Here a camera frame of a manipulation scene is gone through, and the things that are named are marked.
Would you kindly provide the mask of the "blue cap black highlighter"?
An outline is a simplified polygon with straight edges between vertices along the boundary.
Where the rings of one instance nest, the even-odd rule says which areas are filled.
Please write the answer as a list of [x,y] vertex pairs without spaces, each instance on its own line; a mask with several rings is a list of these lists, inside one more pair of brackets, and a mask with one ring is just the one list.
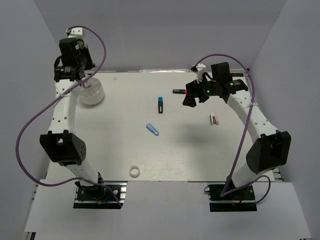
[[158,106],[158,113],[162,114],[164,110],[164,103],[163,103],[163,98],[161,96],[158,97],[157,106]]

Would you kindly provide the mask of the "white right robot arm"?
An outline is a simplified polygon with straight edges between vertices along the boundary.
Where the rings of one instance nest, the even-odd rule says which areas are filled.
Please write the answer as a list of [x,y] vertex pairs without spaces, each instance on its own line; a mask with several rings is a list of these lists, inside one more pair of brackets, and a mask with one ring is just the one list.
[[182,104],[194,108],[196,99],[204,103],[210,97],[219,97],[234,110],[246,127],[245,133],[251,138],[252,146],[245,156],[245,163],[227,177],[230,184],[225,187],[226,195],[236,200],[243,195],[243,186],[287,163],[291,136],[287,131],[279,131],[267,120],[252,101],[253,91],[243,80],[233,79],[227,62],[211,65],[211,77],[202,63],[191,70],[196,73],[196,79],[186,84]]

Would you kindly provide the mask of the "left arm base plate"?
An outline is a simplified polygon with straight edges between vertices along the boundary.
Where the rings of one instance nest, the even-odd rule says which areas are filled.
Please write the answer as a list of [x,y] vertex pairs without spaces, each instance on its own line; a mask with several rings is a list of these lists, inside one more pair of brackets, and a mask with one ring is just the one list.
[[126,182],[104,182],[112,191],[100,186],[82,186],[76,182],[74,209],[120,210],[127,192]]

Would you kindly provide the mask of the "pink cap black highlighter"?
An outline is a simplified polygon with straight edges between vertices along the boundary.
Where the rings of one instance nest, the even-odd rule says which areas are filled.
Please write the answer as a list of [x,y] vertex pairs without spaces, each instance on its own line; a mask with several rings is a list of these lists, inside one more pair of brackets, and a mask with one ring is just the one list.
[[186,89],[173,89],[172,90],[173,94],[178,94],[178,95],[186,95],[187,90]]

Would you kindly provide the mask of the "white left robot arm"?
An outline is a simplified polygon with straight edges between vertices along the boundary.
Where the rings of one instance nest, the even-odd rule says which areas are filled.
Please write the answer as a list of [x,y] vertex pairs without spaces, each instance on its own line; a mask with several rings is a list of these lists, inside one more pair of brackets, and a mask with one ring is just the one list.
[[106,187],[100,184],[100,174],[86,159],[85,142],[76,135],[75,115],[79,82],[85,71],[93,68],[93,62],[83,37],[69,36],[59,41],[61,55],[54,64],[55,95],[53,116],[46,134],[40,136],[40,144],[50,160],[70,170],[81,178],[81,184],[93,182],[88,193],[99,200],[105,196]]

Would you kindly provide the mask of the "pink white eraser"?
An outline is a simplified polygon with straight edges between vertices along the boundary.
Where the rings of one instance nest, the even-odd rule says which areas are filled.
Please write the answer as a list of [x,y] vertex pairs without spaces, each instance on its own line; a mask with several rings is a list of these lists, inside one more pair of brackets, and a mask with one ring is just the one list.
[[209,121],[210,121],[210,125],[213,126],[213,125],[219,125],[220,124],[220,121],[219,121],[219,118],[218,118],[218,115],[214,112],[211,112],[210,115],[209,115]]

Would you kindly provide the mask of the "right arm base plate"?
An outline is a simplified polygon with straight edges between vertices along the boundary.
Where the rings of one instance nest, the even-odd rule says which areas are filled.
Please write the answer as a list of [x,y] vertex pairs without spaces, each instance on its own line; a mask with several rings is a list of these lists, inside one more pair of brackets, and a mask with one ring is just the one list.
[[256,197],[252,186],[221,197],[225,183],[208,184],[204,193],[208,194],[209,209],[213,213],[256,212]]

